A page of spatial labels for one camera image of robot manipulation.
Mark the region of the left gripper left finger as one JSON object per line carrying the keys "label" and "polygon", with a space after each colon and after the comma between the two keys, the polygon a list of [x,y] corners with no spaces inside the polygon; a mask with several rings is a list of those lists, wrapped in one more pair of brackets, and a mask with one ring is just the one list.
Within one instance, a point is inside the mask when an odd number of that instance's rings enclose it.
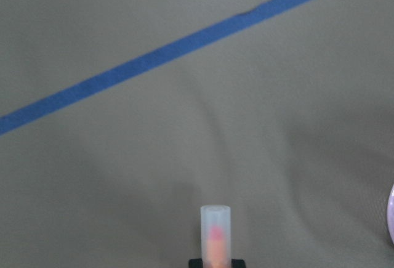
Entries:
{"label": "left gripper left finger", "polygon": [[201,258],[189,259],[188,268],[203,268],[203,260]]}

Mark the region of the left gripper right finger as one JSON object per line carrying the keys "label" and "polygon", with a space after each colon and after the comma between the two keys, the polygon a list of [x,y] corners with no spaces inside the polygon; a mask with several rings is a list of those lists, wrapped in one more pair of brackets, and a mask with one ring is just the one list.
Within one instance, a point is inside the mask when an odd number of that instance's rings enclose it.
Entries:
{"label": "left gripper right finger", "polygon": [[231,268],[246,268],[246,262],[243,259],[232,259]]}

